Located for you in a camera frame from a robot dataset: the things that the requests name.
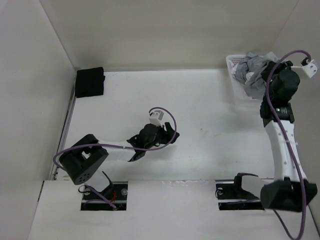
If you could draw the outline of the grey tank top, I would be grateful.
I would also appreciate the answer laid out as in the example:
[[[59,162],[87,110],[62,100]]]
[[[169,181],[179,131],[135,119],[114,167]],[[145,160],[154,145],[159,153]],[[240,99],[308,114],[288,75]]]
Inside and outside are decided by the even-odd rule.
[[[247,53],[236,67],[234,78],[243,85],[248,97],[262,100],[265,94],[265,81],[262,72],[270,62],[277,62],[278,57],[271,51],[266,55]]]

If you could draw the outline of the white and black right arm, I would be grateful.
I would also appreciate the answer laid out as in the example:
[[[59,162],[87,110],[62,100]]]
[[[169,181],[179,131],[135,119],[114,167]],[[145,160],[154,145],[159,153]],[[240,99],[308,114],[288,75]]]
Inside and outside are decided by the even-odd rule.
[[[260,105],[260,117],[271,144],[274,178],[266,182],[252,173],[239,172],[232,192],[238,198],[257,197],[264,209],[303,212],[318,193],[315,183],[305,175],[297,153],[294,136],[294,113],[290,100],[297,92],[300,77],[298,67],[284,61],[273,70],[270,62],[261,76],[268,84]]]

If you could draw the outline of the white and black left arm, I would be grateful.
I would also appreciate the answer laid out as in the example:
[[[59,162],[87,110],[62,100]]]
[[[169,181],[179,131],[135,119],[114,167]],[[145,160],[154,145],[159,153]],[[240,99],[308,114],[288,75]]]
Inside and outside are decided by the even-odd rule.
[[[87,134],[73,147],[88,146],[64,152],[59,162],[76,186],[90,186],[100,199],[105,200],[112,195],[112,186],[103,168],[104,162],[135,162],[145,156],[146,149],[173,144],[179,136],[169,122],[162,126],[146,124],[138,134],[122,142],[120,148],[97,145],[99,140],[93,134]]]

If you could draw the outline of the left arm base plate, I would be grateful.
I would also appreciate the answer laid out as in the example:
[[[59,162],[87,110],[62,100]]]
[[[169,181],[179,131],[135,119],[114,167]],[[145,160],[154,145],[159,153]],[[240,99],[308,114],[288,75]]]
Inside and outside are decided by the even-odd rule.
[[[128,182],[113,182],[113,186],[108,186],[103,195],[109,200],[115,208],[106,203],[96,193],[91,192],[84,185],[78,188],[78,192],[82,194],[81,211],[126,211],[128,199]]]

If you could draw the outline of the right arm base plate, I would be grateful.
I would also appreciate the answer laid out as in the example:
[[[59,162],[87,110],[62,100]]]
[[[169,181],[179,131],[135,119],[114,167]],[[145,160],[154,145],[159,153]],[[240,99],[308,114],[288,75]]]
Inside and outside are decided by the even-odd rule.
[[[220,211],[265,210],[258,197],[252,193],[237,192],[233,181],[217,181],[215,186]]]

